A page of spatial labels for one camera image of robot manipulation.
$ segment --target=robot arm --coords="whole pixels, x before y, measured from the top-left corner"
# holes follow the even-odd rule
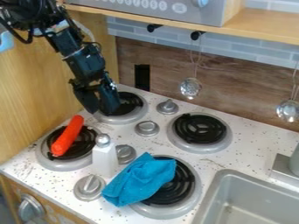
[[[68,23],[67,28],[61,31],[51,29],[62,21]],[[84,42],[80,28],[55,0],[0,0],[0,24],[24,44],[30,44],[33,37],[45,37],[73,71],[75,78],[69,82],[77,99],[89,113],[94,114],[100,109],[108,116],[119,108],[119,95],[105,71],[100,44]],[[15,30],[28,31],[27,39]],[[91,86],[93,81],[100,83]]]

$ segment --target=shelf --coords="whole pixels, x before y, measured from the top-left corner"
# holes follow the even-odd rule
[[[125,12],[65,4],[70,11],[98,13],[144,23],[168,25],[193,31],[215,32],[251,39],[264,39],[299,46],[299,14],[272,10],[244,9],[222,27],[145,17]]]

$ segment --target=gray tile backsplash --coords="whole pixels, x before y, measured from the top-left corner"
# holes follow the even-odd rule
[[[299,0],[246,0],[246,7],[299,13]],[[204,53],[258,61],[269,65],[294,68],[299,60],[299,46],[241,38],[217,33],[205,33],[198,41],[191,41],[192,31],[169,26],[147,32],[147,24],[122,18],[108,17],[108,33],[159,45],[199,50]]]

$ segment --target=metal sink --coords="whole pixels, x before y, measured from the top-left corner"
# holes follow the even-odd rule
[[[299,223],[299,193],[223,170],[216,173],[192,224],[277,223]]]

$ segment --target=countertop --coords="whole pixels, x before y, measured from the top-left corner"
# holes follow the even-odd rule
[[[269,177],[276,153],[290,156],[299,142],[299,133],[177,100],[174,100],[179,106],[177,114],[161,115],[156,112],[156,105],[168,99],[167,97],[123,85],[120,85],[119,89],[143,96],[149,103],[149,112],[146,116],[127,125],[107,125],[97,122],[83,110],[80,114],[85,117],[85,124],[93,125],[108,133],[116,144],[133,146],[137,156],[147,151],[151,154],[172,155],[185,160],[195,168],[201,178],[203,187],[201,199],[204,198],[214,174],[222,169],[233,169],[299,192],[299,189]],[[232,143],[223,151],[206,155],[192,154],[172,145],[166,136],[167,124],[175,116],[190,112],[211,114],[224,120],[233,131]],[[158,135],[145,138],[134,132],[135,125],[146,120],[153,120],[160,125]],[[191,223],[200,205],[199,202],[198,206],[187,215],[176,219],[152,220],[141,216],[128,206],[116,207],[103,198],[92,202],[77,200],[73,196],[73,186],[79,179],[92,173],[91,166],[77,171],[49,171],[38,164],[35,157],[36,148],[34,143],[2,164],[0,166],[2,173],[90,223],[188,224]]]

